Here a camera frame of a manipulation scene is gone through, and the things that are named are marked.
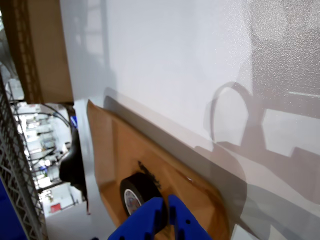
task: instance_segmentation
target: white wall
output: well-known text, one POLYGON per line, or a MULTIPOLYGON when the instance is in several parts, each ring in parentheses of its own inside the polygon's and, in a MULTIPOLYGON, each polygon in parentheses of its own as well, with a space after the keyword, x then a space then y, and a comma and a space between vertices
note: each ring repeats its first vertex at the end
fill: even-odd
POLYGON ((51 194, 53 195, 53 201, 49 201, 45 199, 42 202, 44 216, 48 217, 51 215, 51 206, 60 204, 61 208, 65 208, 71 204, 73 204, 72 198, 70 196, 70 192, 68 190, 68 183, 64 183, 62 185, 53 187, 50 189, 51 194))
POLYGON ((60 2, 79 107, 111 95, 236 176, 260 239, 319 238, 319 1, 60 2))
MULTIPOLYGON (((69 116, 66 109, 59 109, 58 112, 69 121, 69 116)), ((54 131, 55 146, 58 151, 62 151, 63 145, 66 142, 72 142, 70 128, 59 118, 55 117, 51 120, 52 129, 54 131)))
POLYGON ((24 99, 25 94, 24 94, 24 90, 21 87, 20 81, 18 79, 15 79, 14 76, 10 74, 10 72, 5 67, 5 65, 1 65, 0 72, 2 74, 2 80, 5 85, 5 89, 8 91, 8 93, 10 93, 10 88, 9 88, 9 84, 7 83, 10 82, 13 99, 16 99, 16 100, 24 99))

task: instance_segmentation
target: metal rack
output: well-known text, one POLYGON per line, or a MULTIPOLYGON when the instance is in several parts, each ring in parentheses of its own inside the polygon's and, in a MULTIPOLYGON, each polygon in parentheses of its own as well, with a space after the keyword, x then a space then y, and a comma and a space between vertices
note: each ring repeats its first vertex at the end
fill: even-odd
POLYGON ((44 211, 17 124, 0 76, 0 179, 28 239, 47 240, 44 211))

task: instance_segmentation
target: shelving unit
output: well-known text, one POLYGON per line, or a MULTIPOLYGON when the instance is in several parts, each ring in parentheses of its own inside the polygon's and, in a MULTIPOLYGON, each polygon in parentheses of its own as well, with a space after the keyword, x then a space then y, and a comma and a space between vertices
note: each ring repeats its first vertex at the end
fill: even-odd
POLYGON ((21 226, 30 240, 46 240, 46 224, 12 108, 0 76, 0 178, 21 226))

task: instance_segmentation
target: brown paper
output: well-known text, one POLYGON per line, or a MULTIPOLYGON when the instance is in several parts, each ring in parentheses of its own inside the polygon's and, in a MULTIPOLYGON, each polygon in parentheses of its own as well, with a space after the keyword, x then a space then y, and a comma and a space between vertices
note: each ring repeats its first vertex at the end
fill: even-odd
MULTIPOLYGON (((101 199, 116 226, 127 219, 120 182, 143 172, 152 175, 167 205, 168 196, 175 194, 213 239, 230 239, 226 210, 216 188, 110 111, 89 101, 87 115, 95 178, 101 199)), ((155 238, 175 239, 173 231, 167 226, 155 238)))

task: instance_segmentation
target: brown cardboard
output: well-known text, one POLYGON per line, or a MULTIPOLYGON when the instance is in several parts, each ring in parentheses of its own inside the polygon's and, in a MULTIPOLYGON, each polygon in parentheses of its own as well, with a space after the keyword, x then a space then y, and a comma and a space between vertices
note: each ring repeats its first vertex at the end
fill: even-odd
POLYGON ((0 1, 0 7, 25 100, 73 102, 60 1, 0 1))
MULTIPOLYGON (((216 188, 112 112, 89 101, 87 115, 95 178, 116 226, 127 218, 120 197, 121 180, 147 169, 159 183, 157 187, 165 201, 175 194, 213 239, 230 238, 226 210, 216 188)), ((174 239, 173 228, 167 226, 156 239, 174 239)))

